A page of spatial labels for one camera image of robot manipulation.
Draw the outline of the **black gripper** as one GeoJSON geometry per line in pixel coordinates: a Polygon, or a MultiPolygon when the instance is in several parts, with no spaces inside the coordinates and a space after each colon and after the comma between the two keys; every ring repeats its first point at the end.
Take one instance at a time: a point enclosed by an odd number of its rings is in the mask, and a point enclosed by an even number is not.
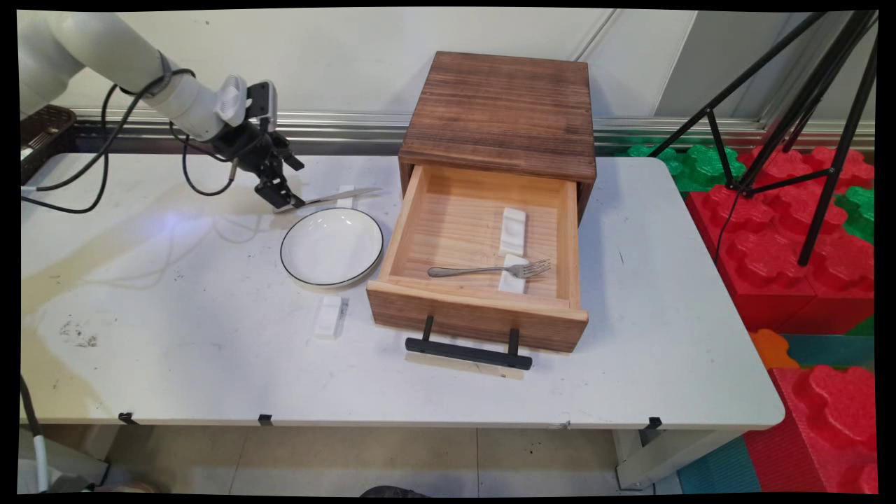
{"type": "Polygon", "coordinates": [[[226,125],[210,140],[212,150],[237,168],[259,178],[255,192],[273,211],[288,211],[305,205],[283,178],[283,162],[296,172],[304,169],[291,149],[291,143],[269,124],[244,122],[238,127],[226,125]]]}

